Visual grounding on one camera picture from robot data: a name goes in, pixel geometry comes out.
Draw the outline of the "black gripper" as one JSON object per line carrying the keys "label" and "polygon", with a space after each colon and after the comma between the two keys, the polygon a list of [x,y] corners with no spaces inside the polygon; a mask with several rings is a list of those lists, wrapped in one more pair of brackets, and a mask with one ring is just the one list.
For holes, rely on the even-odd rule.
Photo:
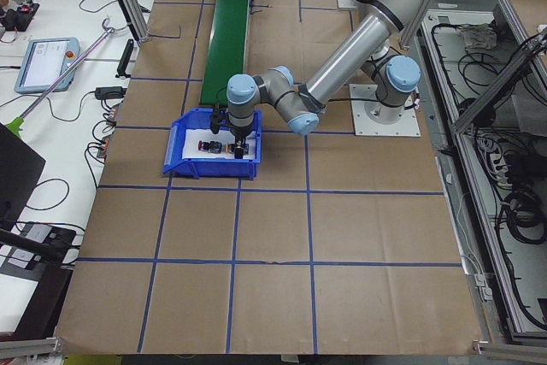
{"label": "black gripper", "polygon": [[235,115],[228,116],[229,127],[235,138],[233,145],[233,154],[235,156],[245,156],[248,154],[248,145],[246,138],[252,132],[252,116],[239,118]]}

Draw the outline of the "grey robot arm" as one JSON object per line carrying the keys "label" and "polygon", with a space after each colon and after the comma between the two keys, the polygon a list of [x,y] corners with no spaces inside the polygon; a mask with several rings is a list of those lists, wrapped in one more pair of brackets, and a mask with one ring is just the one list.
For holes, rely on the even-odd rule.
{"label": "grey robot arm", "polygon": [[295,85],[285,66],[254,76],[235,74],[227,83],[226,123],[234,141],[234,155],[242,157],[251,134],[255,107],[275,108],[296,134],[307,135],[319,123],[326,102],[373,53],[401,32],[414,18],[421,0],[355,0],[361,22],[306,83]]}

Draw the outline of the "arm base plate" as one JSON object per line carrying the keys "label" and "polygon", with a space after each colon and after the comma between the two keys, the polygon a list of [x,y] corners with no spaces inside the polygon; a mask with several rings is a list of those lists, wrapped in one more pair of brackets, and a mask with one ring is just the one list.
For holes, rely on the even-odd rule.
{"label": "arm base plate", "polygon": [[355,135],[358,137],[419,138],[421,131],[415,109],[406,109],[411,97],[398,108],[376,102],[377,85],[350,84],[350,103]]}

